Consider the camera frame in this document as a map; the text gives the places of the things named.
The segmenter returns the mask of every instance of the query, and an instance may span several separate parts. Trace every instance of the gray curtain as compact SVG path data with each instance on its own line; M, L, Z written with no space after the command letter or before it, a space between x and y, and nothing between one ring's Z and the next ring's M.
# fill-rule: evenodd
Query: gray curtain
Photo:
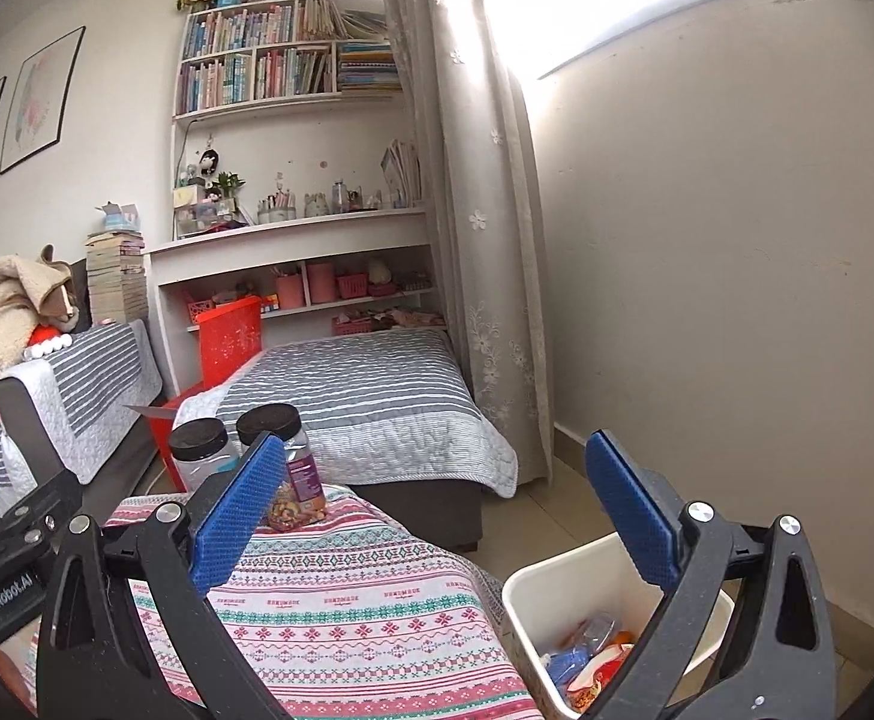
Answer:
M413 121L443 311L474 400L549 476L553 418L534 149L483 0L385 0Z

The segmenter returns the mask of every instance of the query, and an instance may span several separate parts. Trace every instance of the purple label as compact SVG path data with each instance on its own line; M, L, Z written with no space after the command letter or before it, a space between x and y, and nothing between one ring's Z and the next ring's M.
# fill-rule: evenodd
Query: purple label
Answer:
M314 463L313 454L295 458L287 464L287 473L290 474L290 483L294 485L296 497L301 501L309 501L323 495L320 486L320 474L317 472L317 464Z

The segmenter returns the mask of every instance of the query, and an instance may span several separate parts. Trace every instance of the sofa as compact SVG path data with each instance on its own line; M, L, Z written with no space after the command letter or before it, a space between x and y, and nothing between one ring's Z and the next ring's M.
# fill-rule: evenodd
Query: sofa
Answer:
M80 321L74 334L83 333L91 326L86 264L80 261L71 266L74 292L80 307ZM19 448L37 485L51 479L64 469L61 455L48 435L26 386L21 379L0 379L0 415L4 432ZM157 447L144 418L136 418L133 426L120 440L87 484L83 485L84 514L98 522L105 521L120 501L131 495L147 467L155 458Z

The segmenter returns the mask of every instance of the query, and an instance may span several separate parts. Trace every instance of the silver bolt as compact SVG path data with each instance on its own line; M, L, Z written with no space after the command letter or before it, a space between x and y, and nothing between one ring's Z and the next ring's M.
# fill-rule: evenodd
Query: silver bolt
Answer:
M780 518L780 528L790 533L791 536L795 536L800 532L800 521L796 517L791 517L790 514L784 514Z
M70 520L70 533L83 533L90 527L90 517L86 514L78 514Z
M694 501L686 510L697 522L709 522L713 519L713 507L702 501Z
M176 503L165 503L157 509L157 519L160 522L175 522L181 516L181 507Z

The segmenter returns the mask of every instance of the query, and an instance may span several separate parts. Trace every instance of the white trash bin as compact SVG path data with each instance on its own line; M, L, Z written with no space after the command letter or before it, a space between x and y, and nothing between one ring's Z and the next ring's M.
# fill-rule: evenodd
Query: white trash bin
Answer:
M513 630L513 652L536 705L547 720L576 720L540 663L540 654L572 632L597 611L611 613L622 630L640 635L663 593L640 578L620 536L598 541L549 560L521 568L503 586L503 605ZM688 673L720 649L733 601L723 590L707 629L693 654Z

